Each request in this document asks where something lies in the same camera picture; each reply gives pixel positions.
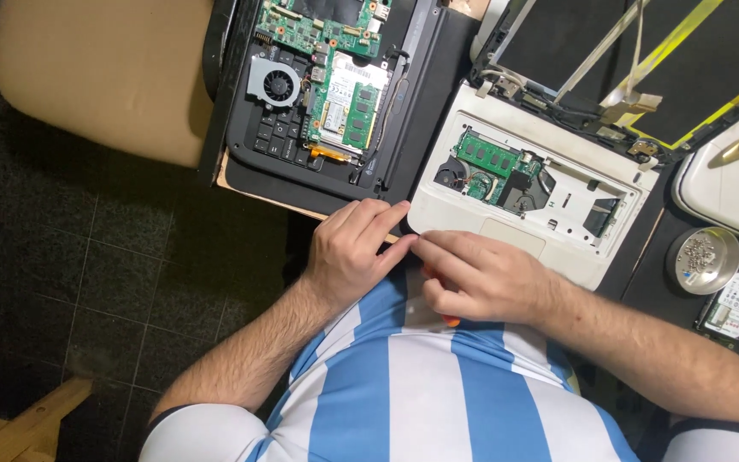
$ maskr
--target blue and white striped shirt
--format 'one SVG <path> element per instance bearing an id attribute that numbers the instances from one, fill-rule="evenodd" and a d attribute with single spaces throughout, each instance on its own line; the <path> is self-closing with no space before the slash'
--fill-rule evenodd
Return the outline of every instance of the blue and white striped shirt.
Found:
<path id="1" fill-rule="evenodd" d="M 576 393 L 558 347 L 525 326 L 448 328 L 423 282 L 396 268 L 316 336 L 266 425 L 194 404 L 152 430 L 141 460 L 637 460 L 610 415 Z"/>

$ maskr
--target white laptop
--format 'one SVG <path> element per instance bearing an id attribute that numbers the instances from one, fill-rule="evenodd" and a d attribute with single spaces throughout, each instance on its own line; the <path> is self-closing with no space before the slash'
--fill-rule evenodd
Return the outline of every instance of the white laptop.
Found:
<path id="1" fill-rule="evenodd" d="M 639 3 L 598 30 L 594 24 L 589 30 L 573 27 L 573 42 L 580 40 L 581 48 L 590 43 L 590 48 L 573 51 L 582 57 L 571 68 L 551 70 L 538 70 L 537 62 L 526 59 L 526 44 L 537 37 L 539 25 L 555 24 L 571 9 L 557 17 L 557 0 L 513 0 L 505 11 L 507 3 L 490 3 L 479 33 L 485 44 L 481 40 L 473 46 L 475 67 L 446 113 L 407 222 L 417 233 L 462 229 L 502 240 L 595 289 L 635 225 L 663 164 L 703 146 L 712 138 L 709 133 L 739 120 L 739 112 L 733 106 L 710 118 L 699 110 L 681 121 L 689 129 L 675 132 L 682 130 L 675 127 L 680 123 L 658 118 L 664 115 L 657 111 L 660 96 L 635 86 L 654 68 L 642 69 L 644 58 L 651 57 L 641 56 L 632 88 L 624 79 L 601 100 L 584 97 L 587 90 L 573 91 L 594 80 L 590 70 L 611 51 L 616 37 L 624 30 L 636 33 Z M 664 43 L 671 39 L 668 32 L 659 37 Z M 702 26 L 690 32 L 705 33 Z M 531 46 L 553 56 L 555 50 L 541 49 L 554 46 L 553 40 L 550 45 L 538 38 Z M 660 67 L 668 69 L 668 60 L 660 59 Z M 629 63 L 620 66 L 629 73 Z M 556 75 L 561 71 L 569 77 Z M 671 90 L 664 88 L 663 101 Z"/>

